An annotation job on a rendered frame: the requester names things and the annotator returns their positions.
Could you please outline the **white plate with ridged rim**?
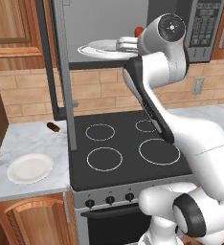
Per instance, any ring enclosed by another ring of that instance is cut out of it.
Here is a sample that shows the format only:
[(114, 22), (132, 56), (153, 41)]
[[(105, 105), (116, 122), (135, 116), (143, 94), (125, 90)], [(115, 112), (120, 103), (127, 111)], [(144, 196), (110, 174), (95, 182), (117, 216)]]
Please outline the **white plate with ridged rim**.
[(138, 55), (137, 52), (118, 51), (116, 43), (116, 39), (96, 40), (79, 47), (78, 52), (84, 56), (110, 60), (129, 59)]

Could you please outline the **small red object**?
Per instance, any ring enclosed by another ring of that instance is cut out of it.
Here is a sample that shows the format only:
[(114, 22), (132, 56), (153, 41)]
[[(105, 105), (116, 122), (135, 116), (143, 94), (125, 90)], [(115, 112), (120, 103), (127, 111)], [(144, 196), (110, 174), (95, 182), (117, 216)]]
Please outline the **small red object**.
[(138, 37), (143, 32), (143, 30), (144, 30), (143, 27), (141, 26), (137, 27), (134, 32), (135, 36)]

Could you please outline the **grey microwave door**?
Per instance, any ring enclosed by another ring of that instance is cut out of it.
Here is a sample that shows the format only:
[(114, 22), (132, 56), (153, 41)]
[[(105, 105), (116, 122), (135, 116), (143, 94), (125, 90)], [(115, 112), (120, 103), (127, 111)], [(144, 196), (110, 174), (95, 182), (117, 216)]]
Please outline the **grey microwave door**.
[(52, 33), (55, 42), (56, 65), (60, 79), (64, 104), (63, 107), (59, 107), (57, 105), (53, 63), (51, 59), (46, 13), (44, 10), (44, 0), (35, 0), (51, 105), (54, 119), (56, 121), (67, 121), (68, 145), (69, 149), (74, 151), (78, 148), (74, 120), (74, 107), (78, 106), (78, 103), (75, 100), (72, 100), (63, 0), (48, 0), (48, 5), (51, 11), (51, 24), (53, 28)]

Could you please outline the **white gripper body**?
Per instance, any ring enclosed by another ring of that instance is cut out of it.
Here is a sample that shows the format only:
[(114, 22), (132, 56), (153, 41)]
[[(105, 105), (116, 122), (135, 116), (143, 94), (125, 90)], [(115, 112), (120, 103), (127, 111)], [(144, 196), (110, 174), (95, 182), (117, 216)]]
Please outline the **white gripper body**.
[(116, 42), (116, 50), (124, 53), (137, 53), (137, 37), (123, 36)]

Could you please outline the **wooden wall cupboard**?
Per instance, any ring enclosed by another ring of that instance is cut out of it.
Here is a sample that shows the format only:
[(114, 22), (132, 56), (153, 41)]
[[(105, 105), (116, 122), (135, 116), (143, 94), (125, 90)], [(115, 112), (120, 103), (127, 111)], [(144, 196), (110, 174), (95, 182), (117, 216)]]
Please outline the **wooden wall cupboard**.
[(45, 67), (35, 2), (0, 0), (0, 71)]

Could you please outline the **plain white plate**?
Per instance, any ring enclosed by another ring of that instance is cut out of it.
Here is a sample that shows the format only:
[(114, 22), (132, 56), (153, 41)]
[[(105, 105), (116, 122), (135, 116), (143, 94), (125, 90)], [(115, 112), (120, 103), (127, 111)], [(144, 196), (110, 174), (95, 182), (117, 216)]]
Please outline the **plain white plate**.
[(27, 154), (14, 160), (8, 170), (8, 178), (15, 184), (34, 184), (47, 177), (54, 167), (54, 161), (38, 153)]

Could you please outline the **wooden base cupboard door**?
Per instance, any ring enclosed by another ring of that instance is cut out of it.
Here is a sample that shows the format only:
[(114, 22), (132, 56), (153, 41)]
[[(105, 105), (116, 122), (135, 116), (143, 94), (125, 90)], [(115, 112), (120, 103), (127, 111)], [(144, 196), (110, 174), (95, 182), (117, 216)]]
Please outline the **wooden base cupboard door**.
[(0, 224), (10, 245), (78, 245), (72, 194), (70, 223), (63, 192), (0, 202)]

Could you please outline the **black hob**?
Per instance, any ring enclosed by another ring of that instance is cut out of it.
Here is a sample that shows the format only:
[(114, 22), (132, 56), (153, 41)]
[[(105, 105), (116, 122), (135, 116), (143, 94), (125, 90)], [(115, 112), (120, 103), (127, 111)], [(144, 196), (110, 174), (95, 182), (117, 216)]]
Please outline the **black hob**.
[(75, 127), (70, 175), (76, 191), (191, 174), (183, 153), (161, 139), (142, 110), (78, 116)]

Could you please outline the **silver oven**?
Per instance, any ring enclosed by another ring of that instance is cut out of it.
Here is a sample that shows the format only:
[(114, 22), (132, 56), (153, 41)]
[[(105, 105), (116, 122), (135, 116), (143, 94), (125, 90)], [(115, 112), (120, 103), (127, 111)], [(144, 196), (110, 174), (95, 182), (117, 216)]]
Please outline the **silver oven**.
[[(78, 245), (90, 245), (88, 234), (87, 218), (81, 216), (83, 212), (119, 207), (123, 205), (138, 204), (139, 194), (143, 189), (165, 185), (181, 184), (193, 182), (194, 178), (191, 174), (157, 177), (150, 175), (116, 175), (104, 173), (102, 175), (88, 175), (80, 177), (72, 183), (71, 191), (73, 195), (73, 205), (76, 218), (76, 227), (78, 233)], [(128, 193), (134, 194), (134, 199), (129, 202), (125, 199)], [(113, 196), (115, 202), (109, 205), (105, 202), (105, 198)], [(95, 201), (95, 205), (89, 209), (85, 206), (85, 202), (89, 199)]]

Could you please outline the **black oven door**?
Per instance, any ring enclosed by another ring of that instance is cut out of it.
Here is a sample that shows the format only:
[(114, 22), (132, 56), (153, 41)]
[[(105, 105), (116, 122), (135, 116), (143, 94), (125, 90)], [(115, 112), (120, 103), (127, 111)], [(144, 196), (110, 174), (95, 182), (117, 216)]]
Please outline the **black oven door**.
[(87, 218), (90, 245), (126, 245), (138, 242), (149, 225), (151, 217), (135, 212), (116, 217)]

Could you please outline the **grey microwave oven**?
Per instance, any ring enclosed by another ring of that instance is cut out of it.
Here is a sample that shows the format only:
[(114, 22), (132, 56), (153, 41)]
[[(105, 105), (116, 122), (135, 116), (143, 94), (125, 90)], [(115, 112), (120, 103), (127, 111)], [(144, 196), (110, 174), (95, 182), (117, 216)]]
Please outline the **grey microwave oven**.
[(70, 70), (119, 68), (127, 59), (84, 56), (78, 48), (92, 41), (134, 35), (164, 13), (175, 13), (187, 28), (191, 63), (211, 60), (224, 0), (63, 0)]

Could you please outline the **grey wall socket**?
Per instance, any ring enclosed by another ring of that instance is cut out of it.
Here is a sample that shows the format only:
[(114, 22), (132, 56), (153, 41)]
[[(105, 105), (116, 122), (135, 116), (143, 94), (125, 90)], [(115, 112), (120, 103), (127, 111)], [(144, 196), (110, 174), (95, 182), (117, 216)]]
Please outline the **grey wall socket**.
[(191, 93), (193, 95), (199, 95), (202, 93), (202, 88), (204, 85), (205, 78), (204, 77), (195, 77), (192, 85)]

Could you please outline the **dark brown carrot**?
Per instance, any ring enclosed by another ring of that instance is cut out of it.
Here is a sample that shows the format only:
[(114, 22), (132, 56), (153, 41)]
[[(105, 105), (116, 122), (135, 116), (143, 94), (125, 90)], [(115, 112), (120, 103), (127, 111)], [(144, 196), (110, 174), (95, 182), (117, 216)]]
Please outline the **dark brown carrot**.
[(58, 132), (60, 130), (60, 128), (52, 122), (47, 122), (47, 127), (55, 132)]

